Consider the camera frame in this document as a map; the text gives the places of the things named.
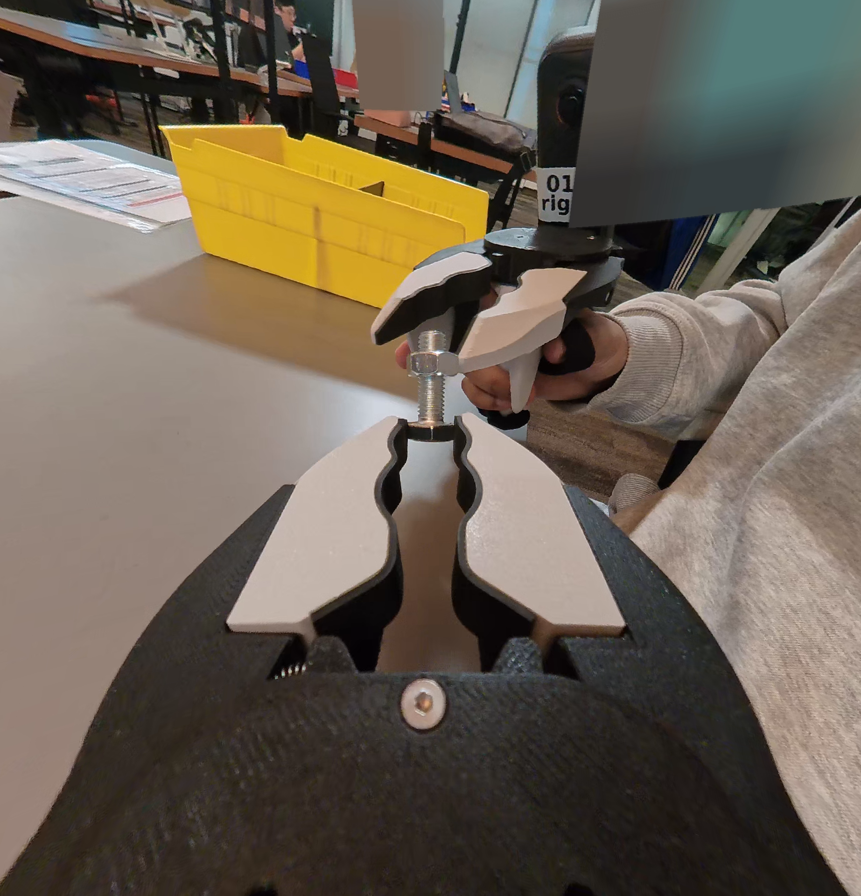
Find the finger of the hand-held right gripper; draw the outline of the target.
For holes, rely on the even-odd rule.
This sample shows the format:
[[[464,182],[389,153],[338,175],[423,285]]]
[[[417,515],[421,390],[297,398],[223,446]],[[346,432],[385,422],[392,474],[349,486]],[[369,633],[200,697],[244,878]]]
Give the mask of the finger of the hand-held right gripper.
[[[510,378],[511,412],[524,411],[541,350],[559,336],[567,314],[566,298],[586,275],[572,268],[524,273],[515,289],[474,318],[458,353],[460,372],[502,366]]]
[[[442,330],[458,352],[480,301],[491,290],[493,264],[483,254],[457,252],[414,269],[374,319],[370,333],[384,345],[425,330]]]

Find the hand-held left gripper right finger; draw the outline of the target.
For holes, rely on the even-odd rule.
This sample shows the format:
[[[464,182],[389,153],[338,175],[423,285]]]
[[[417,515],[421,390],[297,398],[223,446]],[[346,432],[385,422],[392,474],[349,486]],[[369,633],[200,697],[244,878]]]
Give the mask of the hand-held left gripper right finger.
[[[452,603],[481,669],[526,638],[547,657],[563,637],[620,637],[626,621],[559,477],[521,442],[468,413],[455,420],[463,510]]]

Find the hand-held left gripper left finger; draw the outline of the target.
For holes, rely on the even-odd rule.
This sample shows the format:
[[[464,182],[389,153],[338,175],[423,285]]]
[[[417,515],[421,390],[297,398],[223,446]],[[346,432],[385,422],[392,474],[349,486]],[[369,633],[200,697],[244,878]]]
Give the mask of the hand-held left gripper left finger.
[[[226,624],[311,645],[335,636],[359,671],[378,665],[402,606],[392,513],[402,500],[407,423],[387,417],[316,462],[290,490]]]

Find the steel bolt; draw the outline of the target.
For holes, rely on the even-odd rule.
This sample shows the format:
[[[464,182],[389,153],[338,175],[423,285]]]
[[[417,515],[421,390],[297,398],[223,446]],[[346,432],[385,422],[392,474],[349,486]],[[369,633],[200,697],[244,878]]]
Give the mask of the steel bolt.
[[[450,352],[449,345],[450,337],[443,330],[422,330],[417,336],[417,347],[410,353],[418,350]],[[411,377],[417,381],[418,412],[417,419],[407,425],[408,439],[412,442],[454,441],[455,425],[445,420],[447,379],[454,376]]]

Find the yellow plastic bin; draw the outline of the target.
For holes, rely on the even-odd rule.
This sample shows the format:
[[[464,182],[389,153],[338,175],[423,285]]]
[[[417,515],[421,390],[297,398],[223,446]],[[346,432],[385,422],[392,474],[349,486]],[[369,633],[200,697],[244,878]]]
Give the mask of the yellow plastic bin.
[[[163,126],[203,252],[382,308],[482,238],[485,191],[283,126]]]

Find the person's right forearm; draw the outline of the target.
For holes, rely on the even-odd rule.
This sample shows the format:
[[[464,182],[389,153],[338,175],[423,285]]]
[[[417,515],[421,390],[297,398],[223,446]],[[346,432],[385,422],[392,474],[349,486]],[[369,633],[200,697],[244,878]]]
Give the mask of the person's right forearm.
[[[671,440],[708,434],[812,300],[794,280],[629,300],[609,315],[626,335],[626,364],[591,408]]]

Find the grey desk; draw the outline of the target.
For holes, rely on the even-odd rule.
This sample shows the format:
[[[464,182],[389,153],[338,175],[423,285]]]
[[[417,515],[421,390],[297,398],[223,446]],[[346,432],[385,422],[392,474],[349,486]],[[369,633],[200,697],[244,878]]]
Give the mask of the grey desk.
[[[416,383],[373,308],[0,198],[0,880],[183,580]]]

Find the person's right hand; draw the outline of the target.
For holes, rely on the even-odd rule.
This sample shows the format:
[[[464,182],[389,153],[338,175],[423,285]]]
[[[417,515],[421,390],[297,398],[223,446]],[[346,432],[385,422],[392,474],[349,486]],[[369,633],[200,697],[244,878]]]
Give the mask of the person's right hand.
[[[628,341],[621,324],[590,310],[582,311],[578,320],[592,341],[593,364],[571,374],[537,374],[530,401],[586,401],[606,390],[623,371],[628,359]],[[461,388],[478,409],[499,412],[511,409],[510,375],[499,365],[463,376]]]

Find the dark duffel bag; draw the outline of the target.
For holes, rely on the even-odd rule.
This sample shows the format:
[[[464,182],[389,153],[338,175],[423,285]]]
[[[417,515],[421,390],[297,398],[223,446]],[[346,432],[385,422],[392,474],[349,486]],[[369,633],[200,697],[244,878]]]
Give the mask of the dark duffel bag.
[[[439,140],[503,159],[535,152],[538,146],[536,130],[476,110],[437,111],[433,129]]]

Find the blue jacket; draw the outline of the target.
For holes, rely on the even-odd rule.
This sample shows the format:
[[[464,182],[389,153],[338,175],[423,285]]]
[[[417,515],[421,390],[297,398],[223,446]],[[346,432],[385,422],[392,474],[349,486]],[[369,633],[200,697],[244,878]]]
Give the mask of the blue jacket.
[[[665,270],[671,277],[668,288],[679,290],[693,270],[708,237],[714,230],[719,214],[682,218],[672,222],[670,252]]]

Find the person's light sweater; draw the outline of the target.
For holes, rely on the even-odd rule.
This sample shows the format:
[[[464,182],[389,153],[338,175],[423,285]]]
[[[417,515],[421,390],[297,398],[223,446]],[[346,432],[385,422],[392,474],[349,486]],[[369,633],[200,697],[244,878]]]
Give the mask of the person's light sweater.
[[[861,894],[861,210],[786,268],[813,300],[633,539],[735,667],[806,827]]]

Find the laminated paper sheet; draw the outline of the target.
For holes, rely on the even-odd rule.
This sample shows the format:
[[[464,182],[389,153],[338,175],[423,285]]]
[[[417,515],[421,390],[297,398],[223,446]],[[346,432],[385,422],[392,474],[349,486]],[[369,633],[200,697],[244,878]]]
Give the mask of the laminated paper sheet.
[[[176,175],[63,140],[0,143],[0,189],[142,233],[192,217]]]

